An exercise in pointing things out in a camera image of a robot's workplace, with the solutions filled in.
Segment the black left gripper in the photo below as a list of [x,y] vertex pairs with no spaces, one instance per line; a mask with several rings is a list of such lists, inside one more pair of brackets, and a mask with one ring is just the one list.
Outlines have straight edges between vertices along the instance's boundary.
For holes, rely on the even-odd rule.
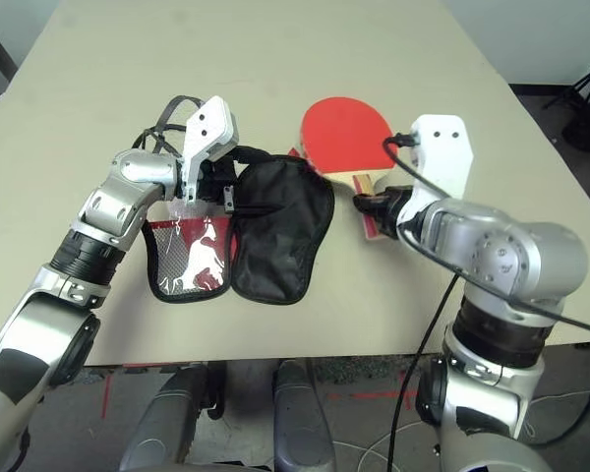
[[240,164],[256,165],[271,161],[271,154],[255,147],[237,146],[231,150],[232,157],[202,162],[199,179],[199,199],[224,208],[226,213],[237,217],[262,217],[279,211],[279,204],[235,203],[234,186],[237,182],[234,160]]

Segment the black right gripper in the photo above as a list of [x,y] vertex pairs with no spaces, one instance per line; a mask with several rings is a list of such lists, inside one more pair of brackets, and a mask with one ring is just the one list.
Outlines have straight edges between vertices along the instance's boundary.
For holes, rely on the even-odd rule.
[[375,212],[379,232],[387,237],[397,236],[397,219],[413,194],[412,186],[388,186],[377,195],[358,194],[353,205],[360,212]]

